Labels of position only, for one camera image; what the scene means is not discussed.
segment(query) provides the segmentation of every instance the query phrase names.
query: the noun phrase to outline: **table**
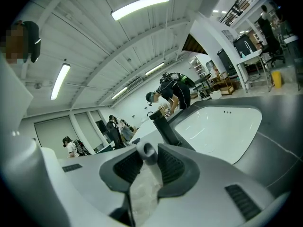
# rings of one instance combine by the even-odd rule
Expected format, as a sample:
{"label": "table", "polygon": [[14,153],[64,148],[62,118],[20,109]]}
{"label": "table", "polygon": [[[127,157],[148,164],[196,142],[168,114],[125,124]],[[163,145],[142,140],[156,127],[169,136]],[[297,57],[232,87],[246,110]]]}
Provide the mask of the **table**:
{"label": "table", "polygon": [[253,64],[253,63],[256,63],[256,62],[260,61],[261,65],[262,65],[262,69],[264,71],[264,76],[260,76],[256,80],[251,80],[251,79],[248,78],[247,81],[244,81],[244,87],[245,87],[246,93],[247,93],[246,83],[254,83],[254,82],[260,82],[260,81],[266,81],[267,82],[268,92],[270,92],[270,85],[269,85],[268,81],[271,80],[271,77],[270,77],[270,73],[267,73],[266,70],[265,70],[265,66],[264,66],[263,61],[261,59],[261,54],[262,54],[262,50],[257,50],[255,52],[247,55],[245,58],[240,58],[237,62],[237,68],[238,68],[238,71],[239,71],[239,76],[241,77],[242,81],[244,81],[244,79],[243,79],[241,71],[238,67],[238,65],[241,64],[241,63]]}
{"label": "table", "polygon": [[114,147],[115,147],[115,145],[112,146],[111,144],[109,144],[108,146],[102,148],[101,150],[98,150],[98,151],[96,152],[96,154],[99,154],[99,153],[103,153],[103,152],[107,152],[107,151],[113,150]]}
{"label": "table", "polygon": [[289,44],[289,43],[291,43],[291,42],[293,42],[295,40],[298,40],[298,39],[299,39],[298,36],[293,35],[293,36],[290,36],[289,38],[285,39],[284,42],[285,42],[285,44]]}

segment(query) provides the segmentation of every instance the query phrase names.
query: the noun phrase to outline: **gray plastic part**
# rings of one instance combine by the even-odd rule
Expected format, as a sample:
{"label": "gray plastic part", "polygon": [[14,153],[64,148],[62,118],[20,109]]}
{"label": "gray plastic part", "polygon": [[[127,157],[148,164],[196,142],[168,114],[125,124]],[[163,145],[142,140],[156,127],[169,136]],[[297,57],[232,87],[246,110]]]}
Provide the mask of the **gray plastic part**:
{"label": "gray plastic part", "polygon": [[148,142],[139,142],[137,144],[137,151],[143,161],[147,165],[154,165],[158,161],[158,154],[152,145]]}
{"label": "gray plastic part", "polygon": [[99,175],[100,168],[105,162],[134,148],[135,145],[92,156],[59,159],[59,162],[62,167],[76,163],[82,166],[75,171],[66,172],[66,176],[90,204],[109,215],[123,206],[125,195],[108,188]]}
{"label": "gray plastic part", "polygon": [[40,148],[27,137],[1,135],[1,139],[9,145],[0,147],[0,175],[19,204],[39,226],[70,226]]}
{"label": "gray plastic part", "polygon": [[279,196],[271,205],[269,205],[256,217],[242,225],[242,227],[265,226],[279,212],[289,197],[289,194],[289,192],[286,192]]}
{"label": "gray plastic part", "polygon": [[157,179],[158,183],[163,185],[161,170],[157,164],[158,154],[154,147],[148,142],[139,142],[137,144],[137,151],[153,176]]}
{"label": "gray plastic part", "polygon": [[246,220],[225,190],[238,184],[264,210],[273,201],[271,193],[258,182],[229,163],[182,147],[165,145],[170,151],[184,155],[198,165],[200,176],[186,194],[161,198],[144,226],[235,227]]}

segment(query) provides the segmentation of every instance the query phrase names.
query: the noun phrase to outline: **ceiling panel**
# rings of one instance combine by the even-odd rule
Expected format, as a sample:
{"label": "ceiling panel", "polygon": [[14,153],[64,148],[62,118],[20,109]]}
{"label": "ceiling panel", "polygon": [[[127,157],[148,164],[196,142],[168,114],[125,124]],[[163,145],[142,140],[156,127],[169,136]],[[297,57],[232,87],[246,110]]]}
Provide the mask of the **ceiling panel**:
{"label": "ceiling panel", "polygon": [[[52,0],[31,0],[18,16],[23,20],[37,22]],[[45,24],[41,27],[41,54],[36,63],[30,63],[25,81],[34,95],[29,112],[45,112],[51,108],[66,108],[71,106],[73,98],[80,87],[65,84],[56,100],[50,100],[51,87],[36,90],[29,81],[52,81],[65,62],[71,69],[65,82],[110,90],[130,74],[131,80],[143,75],[146,70],[157,64],[146,63],[154,58],[162,58],[163,50],[173,49],[178,45],[186,25],[172,29],[161,30],[158,33],[144,37],[138,42],[121,51],[109,63],[102,64],[112,53],[122,45],[135,40],[138,35],[155,27],[165,27],[166,21],[187,17],[187,10],[198,10],[202,0],[170,0],[167,3],[156,4],[143,8],[132,14],[114,21],[111,12],[135,0],[61,0],[51,12]],[[165,56],[165,62],[175,60],[176,54]],[[88,81],[91,73],[98,67],[102,69]],[[137,74],[139,68],[144,70]],[[21,77],[22,66],[14,68]],[[107,91],[82,89],[83,93],[75,100],[76,106],[95,105]]]}

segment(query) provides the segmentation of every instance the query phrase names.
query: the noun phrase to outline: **white pillar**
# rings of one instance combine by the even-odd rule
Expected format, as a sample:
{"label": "white pillar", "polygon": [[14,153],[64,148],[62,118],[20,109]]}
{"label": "white pillar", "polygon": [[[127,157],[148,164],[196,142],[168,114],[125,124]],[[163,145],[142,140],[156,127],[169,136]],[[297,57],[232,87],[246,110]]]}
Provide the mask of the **white pillar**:
{"label": "white pillar", "polygon": [[[237,74],[239,74],[239,70],[237,68],[237,63],[238,63],[238,61],[240,59],[240,56],[239,56],[238,52],[236,51],[235,47],[226,38],[226,36],[221,32],[221,30],[219,28],[217,28],[216,26],[214,26],[213,23],[218,23],[218,22],[217,21],[214,21],[214,22],[211,21],[210,19],[206,18],[201,13],[197,13],[196,20],[200,24],[200,26],[202,26],[203,28],[205,28],[208,31],[208,33],[211,34],[211,36],[224,49],[224,51],[228,55],[229,59],[231,60],[233,66],[235,67],[235,69],[237,71]],[[249,78],[248,77],[248,73],[247,73],[247,71],[246,71],[246,69],[245,69],[245,67],[244,67],[243,64],[239,65],[239,69],[240,69],[242,77],[243,77],[243,80],[242,80],[242,78],[239,76],[240,83],[241,83],[242,88],[245,88],[244,87],[244,83]]]}
{"label": "white pillar", "polygon": [[77,136],[79,137],[79,139],[83,142],[85,148],[89,151],[89,153],[91,153],[92,155],[95,154],[95,151],[94,149],[91,147],[89,141],[86,139],[86,137],[84,136],[77,120],[76,120],[76,117],[73,113],[70,113],[69,114],[69,118],[70,118],[70,121],[71,121],[71,124],[77,134]]}
{"label": "white pillar", "polygon": [[91,115],[90,111],[87,111],[86,114],[87,114],[87,116],[89,118],[89,121],[90,121],[91,125],[94,127],[94,130],[96,131],[97,135],[101,139],[103,147],[108,146],[109,143],[107,142],[107,140],[105,139],[104,135],[101,133],[100,129],[98,128],[98,126],[97,126],[97,124],[96,124],[93,116]]}
{"label": "white pillar", "polygon": [[255,31],[259,39],[263,42],[263,44],[267,44],[266,40],[263,38],[262,34],[260,31],[258,31],[257,27],[247,18],[246,22],[249,24],[249,26]]}

